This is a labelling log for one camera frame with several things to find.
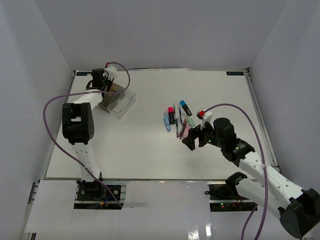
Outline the blue ink gel pen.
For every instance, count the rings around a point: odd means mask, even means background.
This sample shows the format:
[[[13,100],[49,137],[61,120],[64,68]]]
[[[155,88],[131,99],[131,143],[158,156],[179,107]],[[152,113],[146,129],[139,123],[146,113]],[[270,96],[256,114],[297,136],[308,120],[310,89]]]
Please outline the blue ink gel pen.
[[[181,112],[181,106],[180,105],[178,105],[178,113],[179,113],[180,124],[183,125],[182,112]]]

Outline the purple ink gel pen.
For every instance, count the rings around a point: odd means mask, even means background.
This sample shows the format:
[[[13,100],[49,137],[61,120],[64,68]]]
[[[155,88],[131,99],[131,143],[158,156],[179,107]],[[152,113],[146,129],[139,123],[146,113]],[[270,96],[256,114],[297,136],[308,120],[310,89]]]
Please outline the purple ink gel pen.
[[[175,119],[175,132],[176,132],[176,138],[179,138],[179,124],[177,118]]]

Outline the blue cap highlighter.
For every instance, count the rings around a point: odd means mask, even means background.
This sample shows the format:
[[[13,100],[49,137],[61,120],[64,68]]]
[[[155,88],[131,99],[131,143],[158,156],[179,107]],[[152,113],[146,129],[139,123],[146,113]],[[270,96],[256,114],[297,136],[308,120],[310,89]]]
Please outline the blue cap highlighter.
[[[189,109],[188,105],[186,104],[186,102],[184,100],[181,100],[180,102],[180,106],[183,108],[184,112],[186,113],[187,116],[192,116],[192,112]]]

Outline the pink cap highlighter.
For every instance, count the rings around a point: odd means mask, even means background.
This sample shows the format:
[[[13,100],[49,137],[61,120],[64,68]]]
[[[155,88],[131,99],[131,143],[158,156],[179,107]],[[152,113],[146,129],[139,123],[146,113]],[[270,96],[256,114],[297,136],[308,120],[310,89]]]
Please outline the pink cap highlighter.
[[[168,118],[169,118],[169,124],[174,125],[175,124],[175,114],[174,114],[174,108],[170,106],[168,108]]]

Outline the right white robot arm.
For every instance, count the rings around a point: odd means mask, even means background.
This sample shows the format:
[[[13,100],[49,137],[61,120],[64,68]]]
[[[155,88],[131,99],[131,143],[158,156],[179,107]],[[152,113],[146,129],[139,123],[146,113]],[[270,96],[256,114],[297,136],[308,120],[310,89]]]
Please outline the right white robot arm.
[[[226,195],[240,196],[260,205],[280,222],[287,233],[301,239],[320,222],[320,194],[305,189],[284,177],[246,141],[237,137],[227,118],[212,124],[205,122],[188,131],[182,140],[191,151],[207,144],[221,150],[222,155],[240,170],[227,178]]]

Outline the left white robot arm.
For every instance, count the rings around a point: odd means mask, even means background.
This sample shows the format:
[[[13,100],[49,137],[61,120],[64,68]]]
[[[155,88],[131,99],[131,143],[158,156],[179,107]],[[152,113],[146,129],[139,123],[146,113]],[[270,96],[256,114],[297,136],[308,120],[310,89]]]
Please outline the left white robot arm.
[[[95,134],[92,110],[103,100],[107,77],[103,68],[93,69],[91,76],[85,93],[79,99],[63,104],[62,134],[79,160],[81,180],[77,184],[80,192],[94,200],[101,200],[106,195],[106,187],[100,184],[102,173],[97,166],[91,142]]]

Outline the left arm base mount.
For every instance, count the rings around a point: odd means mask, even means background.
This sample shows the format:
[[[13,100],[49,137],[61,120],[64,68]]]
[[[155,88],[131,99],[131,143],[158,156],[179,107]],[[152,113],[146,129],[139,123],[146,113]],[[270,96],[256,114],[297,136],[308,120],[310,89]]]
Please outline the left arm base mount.
[[[77,180],[77,190],[73,208],[75,210],[121,210],[122,186],[107,185],[109,191],[96,180]]]

